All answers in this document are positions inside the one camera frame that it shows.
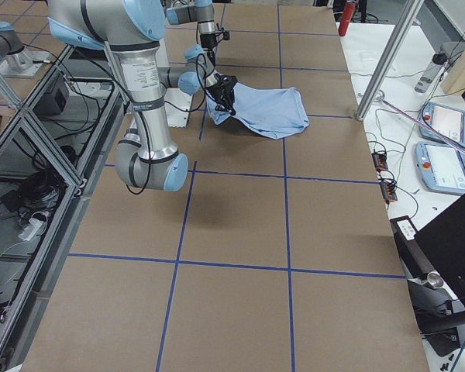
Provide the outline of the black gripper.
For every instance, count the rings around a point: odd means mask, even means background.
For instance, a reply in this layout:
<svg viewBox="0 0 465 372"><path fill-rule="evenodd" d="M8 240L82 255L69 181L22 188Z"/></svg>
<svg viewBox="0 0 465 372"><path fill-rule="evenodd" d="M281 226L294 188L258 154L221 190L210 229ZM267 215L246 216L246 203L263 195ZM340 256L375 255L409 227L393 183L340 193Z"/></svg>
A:
<svg viewBox="0 0 465 372"><path fill-rule="evenodd" d="M215 83L207 88L210 99L215 103L215 110L220 112L228 112L230 115L235 115L234 109L235 92L234 87L237 83L236 76L215 74Z"/></svg>
<svg viewBox="0 0 465 372"><path fill-rule="evenodd" d="M212 31L211 33L199 33L199 37L202 49L206 52L206 55L213 67L215 67L215 49L222 41L230 40L230 32L225 29L219 29Z"/></svg>

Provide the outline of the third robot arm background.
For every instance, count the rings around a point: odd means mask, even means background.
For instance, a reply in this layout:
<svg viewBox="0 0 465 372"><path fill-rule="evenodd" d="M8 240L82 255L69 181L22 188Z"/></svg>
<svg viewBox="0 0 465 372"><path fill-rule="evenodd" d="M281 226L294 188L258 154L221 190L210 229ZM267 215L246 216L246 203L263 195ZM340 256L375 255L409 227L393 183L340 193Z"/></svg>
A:
<svg viewBox="0 0 465 372"><path fill-rule="evenodd" d="M24 44L17 36L11 23L0 21L0 62L7 56L15 56L23 52Z"/></svg>

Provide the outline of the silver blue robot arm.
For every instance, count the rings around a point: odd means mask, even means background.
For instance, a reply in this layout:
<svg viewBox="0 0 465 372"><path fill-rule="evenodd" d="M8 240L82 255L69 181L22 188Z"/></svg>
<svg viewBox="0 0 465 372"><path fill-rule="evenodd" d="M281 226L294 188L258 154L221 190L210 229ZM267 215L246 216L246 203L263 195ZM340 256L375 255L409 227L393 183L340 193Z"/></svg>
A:
<svg viewBox="0 0 465 372"><path fill-rule="evenodd" d="M162 1L50 1L51 34L73 47L107 50L120 77L114 81L129 99L134 123L116 148L115 169L128 188L178 191L188 158L171 139L165 91L203 91L221 112L235 115L236 78L215 69L214 47L224 31L215 24L212 2L165 8ZM185 52L186 64L165 69L157 51L166 25L196 22L200 43Z"/></svg>
<svg viewBox="0 0 465 372"><path fill-rule="evenodd" d="M172 26L193 22L196 24L197 43L215 66L217 46L222 41L229 40L230 34L215 21L213 1L190 1L184 5L171 5L166 8L165 13Z"/></svg>

